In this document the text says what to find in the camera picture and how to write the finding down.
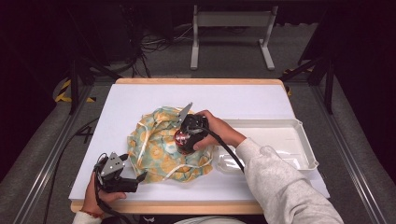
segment dark background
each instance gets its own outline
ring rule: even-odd
[[[0,10],[0,144],[1,154],[7,156],[0,166],[3,179],[56,106],[53,90],[67,76],[74,56],[84,55],[109,65],[134,55],[118,6],[74,6],[66,10],[44,2],[7,2]],[[139,10],[147,27],[168,38],[173,36],[174,27],[191,22],[191,7]],[[280,7],[276,25],[319,22],[324,11],[325,7],[319,6]],[[396,181],[394,11],[396,6],[390,1],[381,5],[364,2],[333,62],[375,155]],[[308,46],[306,59],[322,52],[328,44],[329,30],[326,25],[320,27]]]

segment person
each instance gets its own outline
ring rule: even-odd
[[[248,187],[262,207],[268,223],[343,223],[343,219],[332,204],[312,188],[304,175],[280,159],[271,147],[259,146],[251,138],[245,137],[207,110],[197,114],[208,119],[210,130],[218,134],[225,144],[235,147],[236,155],[245,164]],[[215,138],[208,135],[193,148],[200,150],[218,144]],[[94,195],[92,197],[93,192],[91,179],[82,211],[101,215],[103,211],[96,207]],[[119,198],[125,198],[125,195],[120,192],[111,194],[102,192],[100,197],[103,197],[103,201],[111,203]],[[74,223],[100,223],[100,218],[78,212]],[[230,218],[211,217],[203,219],[200,223],[241,222]]]

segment floral fabric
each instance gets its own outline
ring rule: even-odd
[[[174,141],[178,112],[181,109],[164,106],[143,116],[135,131],[128,136],[128,153],[136,175],[148,172],[145,182],[166,178],[187,182],[212,170],[212,148],[184,156]]]

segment sleeve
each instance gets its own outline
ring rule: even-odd
[[[247,138],[236,154],[246,165],[247,184],[268,223],[343,223],[332,204],[271,147]]]
[[[100,224],[102,219],[99,217],[92,217],[83,212],[76,212],[73,224]]]

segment clear plastic tray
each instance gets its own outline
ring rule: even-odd
[[[299,171],[314,170],[318,162],[309,145],[303,123],[297,119],[228,119],[225,120],[238,132],[252,138],[264,147],[272,147],[276,153]],[[218,147],[218,168],[223,173],[240,173],[229,153]]]

